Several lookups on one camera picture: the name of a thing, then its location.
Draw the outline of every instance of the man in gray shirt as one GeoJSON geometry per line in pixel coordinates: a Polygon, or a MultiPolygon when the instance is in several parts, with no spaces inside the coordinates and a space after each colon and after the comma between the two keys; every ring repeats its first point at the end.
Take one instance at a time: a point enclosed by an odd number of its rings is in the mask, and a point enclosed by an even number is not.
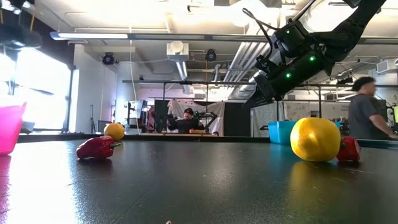
{"type": "Polygon", "coordinates": [[[353,90],[358,94],[349,104],[349,133],[355,139],[398,139],[381,116],[381,107],[374,97],[374,85],[372,77],[361,77],[354,82],[353,90]]]}

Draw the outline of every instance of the white curtain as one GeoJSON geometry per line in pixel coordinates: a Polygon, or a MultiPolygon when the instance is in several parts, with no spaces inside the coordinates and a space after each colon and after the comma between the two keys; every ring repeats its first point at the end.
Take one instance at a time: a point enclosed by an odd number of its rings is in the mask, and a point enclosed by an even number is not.
{"type": "MultiPolygon", "coordinates": [[[[168,107],[169,111],[167,114],[173,114],[179,119],[182,119],[184,117],[184,110],[187,108],[192,108],[193,111],[206,112],[206,106],[201,106],[189,100],[171,100],[169,101],[168,107]]],[[[214,114],[217,114],[217,118],[209,127],[210,133],[218,132],[220,136],[224,136],[224,109],[224,101],[212,103],[207,106],[208,112],[213,112],[214,114]]],[[[206,122],[209,122],[210,120],[211,118],[202,119],[200,122],[203,123],[203,125],[206,125],[206,122]]],[[[175,133],[178,132],[178,130],[167,130],[167,132],[175,133]]]]}

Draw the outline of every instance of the black cap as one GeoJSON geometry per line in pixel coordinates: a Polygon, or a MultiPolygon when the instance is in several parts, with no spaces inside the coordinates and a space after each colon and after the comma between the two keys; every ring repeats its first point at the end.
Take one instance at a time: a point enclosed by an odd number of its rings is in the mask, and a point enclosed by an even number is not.
{"type": "Polygon", "coordinates": [[[187,109],[184,110],[184,113],[188,113],[190,115],[193,115],[193,110],[192,110],[192,108],[187,108],[187,109]]]}
{"type": "Polygon", "coordinates": [[[374,82],[373,77],[361,77],[354,82],[353,90],[359,91],[363,85],[374,82]]]}

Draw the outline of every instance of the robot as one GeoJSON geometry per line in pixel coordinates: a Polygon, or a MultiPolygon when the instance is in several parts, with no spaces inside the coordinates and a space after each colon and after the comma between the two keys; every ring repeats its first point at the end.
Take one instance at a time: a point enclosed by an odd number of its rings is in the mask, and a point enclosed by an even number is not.
{"type": "Polygon", "coordinates": [[[284,27],[276,29],[243,9],[260,27],[266,25],[275,29],[272,37],[263,30],[271,49],[266,56],[258,56],[256,68],[266,75],[254,77],[256,90],[244,107],[254,108],[273,103],[274,100],[280,101],[287,92],[322,70],[330,76],[335,63],[344,60],[354,49],[369,21],[386,0],[343,1],[356,10],[330,32],[308,33],[299,20],[290,20],[284,27]],[[278,64],[269,59],[273,47],[280,50],[281,62],[278,64]],[[286,63],[286,58],[293,60],[286,63]]]}

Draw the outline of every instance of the window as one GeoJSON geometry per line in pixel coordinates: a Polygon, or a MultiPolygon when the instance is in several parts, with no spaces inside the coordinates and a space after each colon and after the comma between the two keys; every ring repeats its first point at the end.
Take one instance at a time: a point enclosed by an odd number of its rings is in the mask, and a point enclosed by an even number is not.
{"type": "Polygon", "coordinates": [[[69,104],[71,71],[36,49],[18,54],[14,94],[25,98],[25,121],[35,129],[64,129],[69,104]]]}
{"type": "Polygon", "coordinates": [[[15,62],[6,55],[0,53],[0,96],[10,93],[14,72],[15,62]]]}

